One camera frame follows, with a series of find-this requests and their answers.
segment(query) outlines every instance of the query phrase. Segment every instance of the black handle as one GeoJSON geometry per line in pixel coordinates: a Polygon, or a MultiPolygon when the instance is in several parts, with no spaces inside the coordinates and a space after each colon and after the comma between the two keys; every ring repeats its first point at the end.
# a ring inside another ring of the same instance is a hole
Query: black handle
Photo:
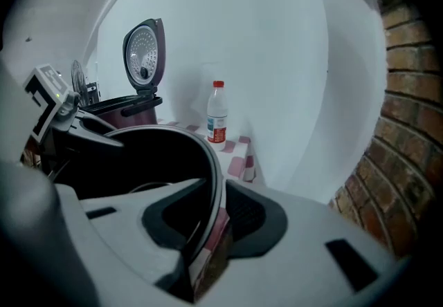
{"type": "Polygon", "coordinates": [[[146,111],[148,109],[152,109],[155,106],[158,106],[163,103],[163,99],[161,97],[155,97],[153,100],[148,100],[146,102],[138,103],[127,108],[121,110],[121,115],[127,118],[128,116],[133,116],[142,111],[146,111]]]}

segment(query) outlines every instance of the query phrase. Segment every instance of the checkered tablecloth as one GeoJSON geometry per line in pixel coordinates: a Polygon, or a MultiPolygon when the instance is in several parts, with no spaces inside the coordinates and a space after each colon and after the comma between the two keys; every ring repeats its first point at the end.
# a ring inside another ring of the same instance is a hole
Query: checkered tablecloth
{"type": "MultiPolygon", "coordinates": [[[[180,127],[207,138],[207,129],[205,125],[184,124],[175,121],[166,121],[158,119],[161,125],[170,125],[180,127]]],[[[189,275],[194,291],[199,289],[199,285],[204,280],[205,272],[208,268],[211,256],[220,244],[222,236],[229,222],[229,216],[226,212],[226,179],[240,179],[252,183],[256,177],[253,148],[251,139],[246,136],[226,139],[226,146],[223,151],[216,151],[221,172],[223,173],[223,192],[217,219],[205,247],[201,250],[197,258],[189,266],[189,275]]]]}

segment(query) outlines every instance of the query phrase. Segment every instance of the metal lid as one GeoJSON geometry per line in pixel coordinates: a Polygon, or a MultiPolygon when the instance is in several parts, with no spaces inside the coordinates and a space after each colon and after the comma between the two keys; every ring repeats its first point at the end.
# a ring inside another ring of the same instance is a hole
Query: metal lid
{"type": "Polygon", "coordinates": [[[160,19],[147,19],[123,41],[127,76],[137,91],[152,91],[159,84],[165,66],[165,37],[160,19]]]}

